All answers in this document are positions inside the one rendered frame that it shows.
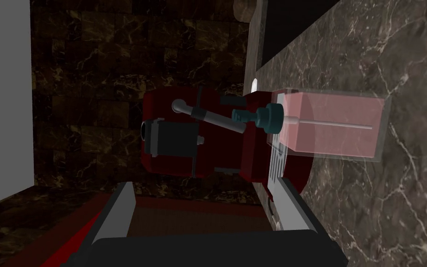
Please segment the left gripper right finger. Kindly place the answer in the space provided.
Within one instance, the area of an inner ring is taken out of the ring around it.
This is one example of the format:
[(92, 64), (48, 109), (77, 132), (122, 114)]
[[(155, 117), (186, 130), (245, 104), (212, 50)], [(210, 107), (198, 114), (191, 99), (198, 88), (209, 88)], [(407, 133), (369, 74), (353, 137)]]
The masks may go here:
[(328, 237), (324, 227), (288, 179), (270, 177), (268, 190), (283, 230), (310, 229)]

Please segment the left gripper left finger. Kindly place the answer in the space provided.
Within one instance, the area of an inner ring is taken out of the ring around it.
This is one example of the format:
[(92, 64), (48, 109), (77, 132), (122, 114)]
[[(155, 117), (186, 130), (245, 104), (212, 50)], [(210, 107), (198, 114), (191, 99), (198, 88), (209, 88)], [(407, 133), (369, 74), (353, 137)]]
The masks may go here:
[(87, 234), (87, 245), (99, 239), (126, 237), (136, 206), (132, 182), (118, 184)]

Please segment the dark red coffee machine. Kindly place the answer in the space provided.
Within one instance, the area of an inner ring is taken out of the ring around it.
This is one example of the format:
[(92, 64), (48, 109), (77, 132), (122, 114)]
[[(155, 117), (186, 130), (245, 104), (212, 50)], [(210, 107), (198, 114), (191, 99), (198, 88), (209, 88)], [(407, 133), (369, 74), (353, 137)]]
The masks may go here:
[[(230, 116), (233, 106), (231, 96), (221, 95), (214, 89), (166, 87), (147, 92), (143, 97), (143, 121), (164, 118), (173, 123), (193, 123), (194, 119), (185, 114), (175, 113), (171, 103), (183, 99), (187, 104)], [(222, 129), (207, 122), (200, 122), (200, 135), (206, 141), (200, 146), (196, 158), (148, 154), (147, 130), (142, 126), (141, 162), (150, 173), (192, 176), (205, 178), (215, 172), (235, 170), (248, 182), (260, 183), (267, 187), (271, 146), (266, 133), (247, 123), (245, 133), (239, 134)]]

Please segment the pink soap dispenser teal pump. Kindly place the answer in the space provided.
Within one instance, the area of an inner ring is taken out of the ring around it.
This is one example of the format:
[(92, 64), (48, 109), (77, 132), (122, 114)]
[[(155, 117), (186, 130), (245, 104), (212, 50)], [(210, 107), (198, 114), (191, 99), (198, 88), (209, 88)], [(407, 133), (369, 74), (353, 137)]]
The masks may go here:
[(252, 122), (267, 134), (275, 159), (288, 155), (377, 162), (383, 152), (391, 100), (334, 91), (271, 93), (252, 111), (235, 109), (233, 121)]

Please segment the black rectangular panel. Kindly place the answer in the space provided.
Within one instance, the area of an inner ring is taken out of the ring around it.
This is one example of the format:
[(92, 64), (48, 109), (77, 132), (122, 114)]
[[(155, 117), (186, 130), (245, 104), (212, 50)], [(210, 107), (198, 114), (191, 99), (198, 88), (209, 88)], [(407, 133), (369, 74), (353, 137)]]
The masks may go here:
[(259, 70), (340, 0), (263, 0), (259, 17)]

